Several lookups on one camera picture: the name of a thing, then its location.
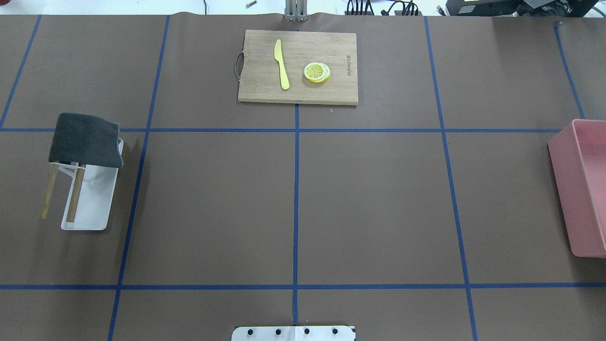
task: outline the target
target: dark gray towel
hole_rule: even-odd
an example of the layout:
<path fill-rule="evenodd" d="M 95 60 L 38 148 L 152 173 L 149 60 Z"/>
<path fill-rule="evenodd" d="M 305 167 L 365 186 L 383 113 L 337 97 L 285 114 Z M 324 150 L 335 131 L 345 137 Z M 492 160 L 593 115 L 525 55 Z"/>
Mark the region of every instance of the dark gray towel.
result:
<path fill-rule="evenodd" d="M 48 161 L 78 162 L 120 168 L 118 152 L 120 124 L 82 113 L 59 115 Z"/>

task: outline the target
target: brand logo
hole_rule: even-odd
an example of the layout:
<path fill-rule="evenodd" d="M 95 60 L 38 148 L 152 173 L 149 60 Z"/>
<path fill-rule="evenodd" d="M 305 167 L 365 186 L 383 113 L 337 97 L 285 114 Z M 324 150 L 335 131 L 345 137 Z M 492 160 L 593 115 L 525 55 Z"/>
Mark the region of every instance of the brand logo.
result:
<path fill-rule="evenodd" d="M 347 75 L 351 76 L 351 56 L 347 56 Z"/>

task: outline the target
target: blue grid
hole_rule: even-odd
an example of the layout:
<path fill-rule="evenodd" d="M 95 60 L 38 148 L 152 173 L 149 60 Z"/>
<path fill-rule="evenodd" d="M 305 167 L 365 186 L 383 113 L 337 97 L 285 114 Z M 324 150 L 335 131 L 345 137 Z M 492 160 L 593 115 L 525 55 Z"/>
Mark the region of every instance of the blue grid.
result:
<path fill-rule="evenodd" d="M 38 16 L 36 24 L 32 31 L 32 35 L 28 42 L 25 50 L 23 59 L 19 66 L 19 70 L 15 77 L 15 81 L 11 88 L 10 94 L 7 99 L 7 103 L 2 112 L 0 118 L 0 132 L 54 132 L 53 128 L 4 128 L 4 121 L 10 109 L 10 104 L 17 89 L 21 73 L 27 61 L 27 57 L 30 53 L 31 47 L 34 43 L 36 32 L 40 25 L 42 16 Z M 156 94 L 158 91 L 158 83 L 160 79 L 162 69 L 162 59 L 164 57 L 164 49 L 167 40 L 168 27 L 170 23 L 170 16 L 166 16 L 164 34 L 162 37 L 162 45 L 158 58 L 158 66 L 156 69 L 156 78 L 153 87 L 153 93 L 150 101 L 150 109 L 147 118 L 147 125 L 145 128 L 125 128 L 123 132 L 144 132 L 145 138 L 141 150 L 141 158 L 139 160 L 139 169 L 137 173 L 137 179 L 135 184 L 135 191 L 133 194 L 133 201 L 128 221 L 127 233 L 124 241 L 124 248 L 122 252 L 122 260 L 120 265 L 120 271 L 118 275 L 118 282 L 116 285 L 0 285 L 0 290 L 106 290 L 115 291 L 115 300 L 112 309 L 112 317 L 110 322 L 110 328 L 108 331 L 108 340 L 113 338 L 113 331 L 115 328 L 116 317 L 118 315 L 119 301 L 121 291 L 131 290 L 289 290 L 292 291 L 293 295 L 293 324 L 296 325 L 298 321 L 298 290 L 409 290 L 409 289 L 464 289 L 467 296 L 468 313 L 471 323 L 471 331 L 473 340 L 478 339 L 476 331 L 476 324 L 473 312 L 473 301 L 471 297 L 472 289 L 512 289 L 512 288 L 606 288 L 606 282 L 592 282 L 592 283 L 569 283 L 569 282 L 551 282 L 551 283 L 470 283 L 467 261 L 465 257 L 464 239 L 461 232 L 461 223 L 459 220 L 459 212 L 456 201 L 455 184 L 452 174 L 452 168 L 450 164 L 450 154 L 448 151 L 447 133 L 558 133 L 560 129 L 449 129 L 444 125 L 444 116 L 442 114 L 441 101 L 439 96 L 438 78 L 436 75 L 435 62 L 433 58 L 433 51 L 431 47 L 431 35 L 427 17 L 424 18 L 425 22 L 425 33 L 427 37 L 427 48 L 429 53 L 429 62 L 431 65 L 431 75 L 433 78 L 436 107 L 439 116 L 440 128 L 439 129 L 302 129 L 299 126 L 299 105 L 295 104 L 295 128 L 294 129 L 237 129 L 237 128 L 152 128 L 152 118 L 155 106 Z M 573 92 L 574 100 L 576 101 L 577 108 L 579 110 L 579 116 L 585 118 L 582 110 L 581 102 L 579 100 L 576 88 L 568 64 L 562 48 L 558 27 L 561 22 L 554 24 L 555 38 L 558 44 L 562 64 L 566 72 L 566 76 L 570 83 L 571 90 Z M 126 261 L 128 256 L 128 247 L 130 244 L 130 236 L 133 229 L 133 222 L 135 219 L 135 211 L 137 206 L 137 200 L 139 195 L 139 187 L 141 185 L 141 177 L 143 167 L 145 163 L 145 154 L 147 152 L 147 143 L 149 135 L 152 132 L 259 132 L 259 133 L 293 133 L 295 135 L 295 176 L 294 176 L 294 211 L 293 211 L 293 283 L 288 285 L 124 285 L 122 284 L 124 279 L 124 272 L 126 267 Z M 462 272 L 465 283 L 438 283 L 438 284 L 353 284 L 353 285 L 300 285 L 298 283 L 298 232 L 299 232 L 299 138 L 301 133 L 440 133 L 442 137 L 442 145 L 444 148 L 445 164 L 448 173 L 448 182 L 450 185 L 450 194 L 453 206 L 455 226 L 457 230 L 459 253 L 461 256 Z"/>

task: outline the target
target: pink bin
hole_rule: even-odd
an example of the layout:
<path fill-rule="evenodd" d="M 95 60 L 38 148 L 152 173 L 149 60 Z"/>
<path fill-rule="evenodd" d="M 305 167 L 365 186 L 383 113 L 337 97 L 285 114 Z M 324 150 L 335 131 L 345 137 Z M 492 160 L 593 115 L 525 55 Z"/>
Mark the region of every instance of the pink bin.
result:
<path fill-rule="evenodd" d="M 606 121 L 574 120 L 548 145 L 572 253 L 606 258 Z"/>

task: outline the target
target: knife handle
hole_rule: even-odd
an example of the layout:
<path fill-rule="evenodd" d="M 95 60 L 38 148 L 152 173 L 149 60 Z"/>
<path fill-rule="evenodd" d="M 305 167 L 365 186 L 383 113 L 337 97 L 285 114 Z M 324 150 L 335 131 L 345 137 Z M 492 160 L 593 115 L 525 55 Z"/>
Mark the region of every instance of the knife handle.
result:
<path fill-rule="evenodd" d="M 279 61 L 280 65 L 280 86 L 283 90 L 288 90 L 290 87 L 290 83 L 288 81 L 288 76 L 286 75 L 286 68 L 284 67 L 284 62 Z"/>

